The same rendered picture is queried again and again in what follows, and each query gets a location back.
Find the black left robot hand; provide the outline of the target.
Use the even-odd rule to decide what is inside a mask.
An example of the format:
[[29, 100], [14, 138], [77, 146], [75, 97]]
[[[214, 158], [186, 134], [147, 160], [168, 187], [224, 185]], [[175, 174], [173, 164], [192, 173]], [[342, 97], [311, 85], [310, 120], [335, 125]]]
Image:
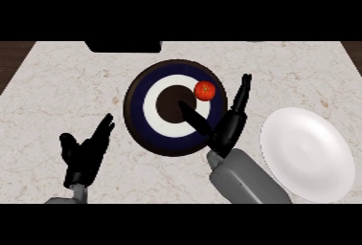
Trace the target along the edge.
[[71, 133], [59, 135], [60, 157], [66, 164], [63, 187], [75, 184], [88, 187], [94, 181], [115, 128], [113, 116], [106, 114], [93, 135], [79, 144]]

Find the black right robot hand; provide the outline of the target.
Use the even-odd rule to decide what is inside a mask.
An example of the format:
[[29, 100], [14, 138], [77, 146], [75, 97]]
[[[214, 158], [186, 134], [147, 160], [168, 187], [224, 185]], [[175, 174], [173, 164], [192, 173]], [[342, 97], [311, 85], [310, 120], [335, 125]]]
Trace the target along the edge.
[[201, 114], [183, 101], [178, 101], [183, 120], [202, 136], [209, 137], [208, 147], [221, 158], [227, 156], [236, 142], [239, 141], [246, 124], [245, 109], [249, 93], [249, 83], [251, 74], [243, 74], [242, 84], [233, 98], [233, 104], [214, 128], [211, 128], [209, 123]]

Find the red tomato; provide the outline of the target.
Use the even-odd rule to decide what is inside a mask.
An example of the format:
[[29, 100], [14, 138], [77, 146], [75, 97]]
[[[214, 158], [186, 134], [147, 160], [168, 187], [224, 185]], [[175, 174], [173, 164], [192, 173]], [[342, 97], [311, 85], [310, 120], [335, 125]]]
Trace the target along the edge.
[[215, 88], [209, 81], [199, 81], [193, 87], [195, 98], [201, 101], [208, 101], [214, 98]]

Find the blue and white ringed plate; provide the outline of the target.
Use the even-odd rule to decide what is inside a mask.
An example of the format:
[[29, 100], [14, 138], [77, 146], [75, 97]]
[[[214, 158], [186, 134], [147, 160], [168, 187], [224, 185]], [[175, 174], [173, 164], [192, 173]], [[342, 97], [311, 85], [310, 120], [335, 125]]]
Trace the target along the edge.
[[[199, 81], [214, 85], [215, 93], [209, 101], [195, 98], [193, 88]], [[124, 123], [134, 141], [153, 154], [168, 157], [195, 153], [208, 141], [208, 137], [183, 120], [178, 101], [215, 127], [227, 111], [223, 84], [198, 62], [170, 59], [150, 65], [136, 76], [122, 104]]]

